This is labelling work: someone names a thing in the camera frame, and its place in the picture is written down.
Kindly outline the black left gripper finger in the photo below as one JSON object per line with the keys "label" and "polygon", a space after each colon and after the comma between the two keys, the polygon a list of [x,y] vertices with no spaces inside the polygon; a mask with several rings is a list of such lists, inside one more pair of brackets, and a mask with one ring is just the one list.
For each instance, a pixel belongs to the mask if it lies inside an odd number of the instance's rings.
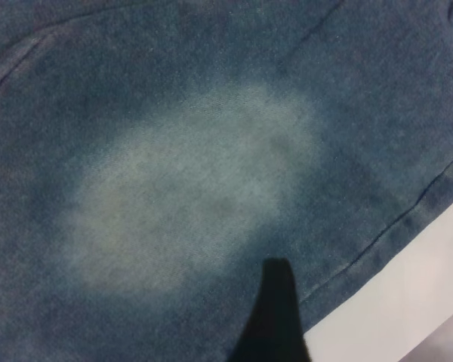
{"label": "black left gripper finger", "polygon": [[294,274],[285,258],[263,261],[260,289],[229,361],[309,362]]}

